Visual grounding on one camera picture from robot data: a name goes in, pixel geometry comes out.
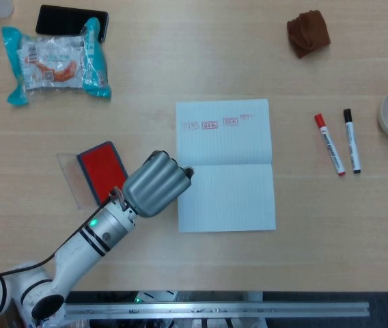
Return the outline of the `aluminium rail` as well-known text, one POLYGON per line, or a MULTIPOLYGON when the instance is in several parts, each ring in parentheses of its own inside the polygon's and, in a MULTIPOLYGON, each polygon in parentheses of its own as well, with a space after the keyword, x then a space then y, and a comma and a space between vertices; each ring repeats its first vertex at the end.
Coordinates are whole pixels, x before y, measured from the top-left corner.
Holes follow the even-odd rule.
POLYGON ((66 320, 157 318, 368 317, 367 302, 224 302, 68 304, 66 320))

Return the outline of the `black smartphone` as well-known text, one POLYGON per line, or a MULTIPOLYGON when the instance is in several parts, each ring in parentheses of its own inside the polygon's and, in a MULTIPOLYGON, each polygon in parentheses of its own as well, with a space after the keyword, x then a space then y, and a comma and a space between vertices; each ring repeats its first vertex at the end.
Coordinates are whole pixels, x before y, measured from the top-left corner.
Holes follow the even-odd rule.
POLYGON ((36 33, 50 36, 79 35, 85 23, 91 18, 98 19, 100 24, 98 40, 104 42, 109 24, 109 14, 98 10, 43 4, 40 6, 38 14, 36 33))

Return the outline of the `black whiteboard marker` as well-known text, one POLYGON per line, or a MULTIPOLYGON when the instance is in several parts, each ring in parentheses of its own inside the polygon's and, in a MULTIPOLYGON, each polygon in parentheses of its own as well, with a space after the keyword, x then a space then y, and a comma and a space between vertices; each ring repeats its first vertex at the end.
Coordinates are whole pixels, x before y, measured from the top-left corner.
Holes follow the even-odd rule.
POLYGON ((359 158, 359 152, 357 149, 357 142, 355 139, 355 129, 352 121, 351 109, 343 110, 344 121, 346 126, 346 136, 348 140, 348 149, 350 153, 350 159, 352 164, 352 170, 355 174, 361 173, 361 161, 359 158))

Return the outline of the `white robot base unit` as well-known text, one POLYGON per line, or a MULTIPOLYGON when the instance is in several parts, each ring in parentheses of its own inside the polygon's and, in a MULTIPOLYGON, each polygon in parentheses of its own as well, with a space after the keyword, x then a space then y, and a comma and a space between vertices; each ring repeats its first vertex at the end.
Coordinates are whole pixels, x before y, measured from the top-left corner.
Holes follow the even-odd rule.
POLYGON ((177 291, 139 291, 135 297, 135 303, 149 302, 173 302, 177 298, 177 291))

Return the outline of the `red whiteboard marker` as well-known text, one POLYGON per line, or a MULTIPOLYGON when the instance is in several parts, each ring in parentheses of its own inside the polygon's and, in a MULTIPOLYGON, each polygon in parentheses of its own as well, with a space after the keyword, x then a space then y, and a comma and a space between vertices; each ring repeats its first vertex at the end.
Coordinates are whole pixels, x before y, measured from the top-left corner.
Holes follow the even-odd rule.
POLYGON ((325 146, 327 147, 329 156, 331 158, 331 162, 339 176, 345 175, 345 169, 342 164, 341 158, 338 154, 338 151, 335 147, 335 144, 333 143, 333 140, 331 138, 330 132, 324 122, 324 118, 321 113, 318 113, 314 116, 314 119, 316 121, 316 124, 318 126, 318 129, 320 131, 320 134, 322 136, 322 139, 324 141, 325 146))

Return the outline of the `white lined paper sheet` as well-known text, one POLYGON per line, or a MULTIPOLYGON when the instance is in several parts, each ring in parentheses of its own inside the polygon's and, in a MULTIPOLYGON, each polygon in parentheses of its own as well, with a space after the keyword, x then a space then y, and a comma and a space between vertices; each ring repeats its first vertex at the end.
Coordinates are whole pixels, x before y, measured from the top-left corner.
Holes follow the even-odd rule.
POLYGON ((267 99, 179 102, 177 157, 194 174, 178 198, 178 229, 274 230, 275 191, 267 99))

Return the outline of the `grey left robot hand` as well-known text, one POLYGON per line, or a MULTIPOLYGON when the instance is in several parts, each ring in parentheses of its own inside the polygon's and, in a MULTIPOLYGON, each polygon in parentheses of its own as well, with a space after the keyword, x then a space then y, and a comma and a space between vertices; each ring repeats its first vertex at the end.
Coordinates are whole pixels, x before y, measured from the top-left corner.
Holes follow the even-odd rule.
POLYGON ((122 187, 124 201, 137 215, 154 217, 191 186, 192 167, 180 167, 165 151, 154 151, 122 187))

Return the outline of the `red ink pad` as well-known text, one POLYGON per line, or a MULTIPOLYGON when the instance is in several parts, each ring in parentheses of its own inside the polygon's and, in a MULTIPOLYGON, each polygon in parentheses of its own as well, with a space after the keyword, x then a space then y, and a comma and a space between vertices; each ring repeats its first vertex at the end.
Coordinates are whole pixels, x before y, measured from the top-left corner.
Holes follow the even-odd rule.
POLYGON ((128 178, 112 141, 106 141, 77 155, 91 193, 101 205, 114 187, 122 188, 128 178))

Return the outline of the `clear ink pad lid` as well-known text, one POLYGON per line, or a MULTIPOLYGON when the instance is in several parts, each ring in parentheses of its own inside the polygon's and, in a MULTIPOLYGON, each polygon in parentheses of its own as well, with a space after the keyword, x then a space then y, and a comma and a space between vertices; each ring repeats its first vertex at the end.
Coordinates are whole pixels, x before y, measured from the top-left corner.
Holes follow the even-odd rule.
POLYGON ((98 206, 76 154, 57 153, 57 160, 78 209, 98 206))

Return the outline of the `teal snack packet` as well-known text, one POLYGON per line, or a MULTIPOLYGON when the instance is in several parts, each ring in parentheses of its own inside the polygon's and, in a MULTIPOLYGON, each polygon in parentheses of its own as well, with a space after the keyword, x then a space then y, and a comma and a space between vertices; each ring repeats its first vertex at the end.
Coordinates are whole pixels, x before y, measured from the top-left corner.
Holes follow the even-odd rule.
POLYGON ((8 103, 27 105, 31 92, 60 89, 110 99, 99 32, 97 18, 87 20, 77 36, 29 36, 15 27, 2 27, 5 51, 17 82, 8 103))

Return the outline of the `brown folded cloth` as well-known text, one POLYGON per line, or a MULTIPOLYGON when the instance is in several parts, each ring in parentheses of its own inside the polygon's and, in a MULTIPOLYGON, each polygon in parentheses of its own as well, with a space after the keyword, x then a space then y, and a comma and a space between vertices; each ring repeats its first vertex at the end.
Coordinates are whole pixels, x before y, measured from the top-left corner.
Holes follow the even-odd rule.
POLYGON ((327 24, 319 10, 300 13, 289 20, 286 27, 290 45, 299 59, 331 43, 327 24))

